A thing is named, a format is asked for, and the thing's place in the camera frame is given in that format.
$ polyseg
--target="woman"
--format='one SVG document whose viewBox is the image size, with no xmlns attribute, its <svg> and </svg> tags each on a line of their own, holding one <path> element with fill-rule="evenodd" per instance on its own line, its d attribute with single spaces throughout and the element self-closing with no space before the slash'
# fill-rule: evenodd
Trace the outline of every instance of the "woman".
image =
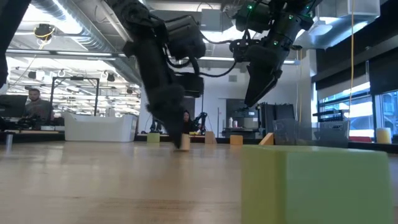
<svg viewBox="0 0 398 224">
<path fill-rule="evenodd" d="M 184 125 L 182 128 L 183 134 L 189 134 L 192 131 L 198 131 L 198 127 L 195 126 L 193 121 L 190 118 L 189 112 L 187 110 L 184 111 Z"/>
</svg>

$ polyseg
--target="bottle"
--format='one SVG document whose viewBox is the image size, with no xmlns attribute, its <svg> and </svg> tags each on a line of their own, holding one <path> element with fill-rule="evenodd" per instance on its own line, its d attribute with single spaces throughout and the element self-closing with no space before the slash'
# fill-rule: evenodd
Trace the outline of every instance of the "bottle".
<svg viewBox="0 0 398 224">
<path fill-rule="evenodd" d="M 229 128 L 233 128 L 233 123 L 234 123 L 234 119 L 233 118 L 229 118 Z"/>
</svg>

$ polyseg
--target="computer monitor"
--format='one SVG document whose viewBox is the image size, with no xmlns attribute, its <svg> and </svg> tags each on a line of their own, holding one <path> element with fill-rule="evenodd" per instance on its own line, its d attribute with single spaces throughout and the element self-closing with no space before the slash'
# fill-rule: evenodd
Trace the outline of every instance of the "computer monitor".
<svg viewBox="0 0 398 224">
<path fill-rule="evenodd" d="M 0 117 L 21 118 L 24 115 L 27 96 L 0 95 Z"/>
</svg>

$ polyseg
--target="person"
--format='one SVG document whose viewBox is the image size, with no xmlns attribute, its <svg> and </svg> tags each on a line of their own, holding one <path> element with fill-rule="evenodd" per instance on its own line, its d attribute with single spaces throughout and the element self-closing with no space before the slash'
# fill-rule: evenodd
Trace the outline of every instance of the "person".
<svg viewBox="0 0 398 224">
<path fill-rule="evenodd" d="M 30 103 L 25 106 L 24 118 L 39 117 L 48 120 L 50 114 L 50 120 L 54 119 L 52 105 L 49 101 L 40 99 L 40 90 L 30 89 L 29 99 Z"/>
<path fill-rule="evenodd" d="M 189 134 L 192 131 L 198 131 L 198 127 L 195 126 L 193 121 L 191 120 L 190 114 L 187 110 L 184 111 L 184 125 L 182 128 L 183 134 Z"/>
</svg>

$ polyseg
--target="light green block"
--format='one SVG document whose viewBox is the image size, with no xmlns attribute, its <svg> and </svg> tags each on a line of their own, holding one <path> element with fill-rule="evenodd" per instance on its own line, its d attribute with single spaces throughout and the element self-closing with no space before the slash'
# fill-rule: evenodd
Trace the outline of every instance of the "light green block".
<svg viewBox="0 0 398 224">
<path fill-rule="evenodd" d="M 160 134 L 159 133 L 148 133 L 147 142 L 148 143 L 158 143 L 158 142 L 160 142 Z"/>
<path fill-rule="evenodd" d="M 386 153 L 243 146 L 242 224 L 393 224 Z"/>
</svg>

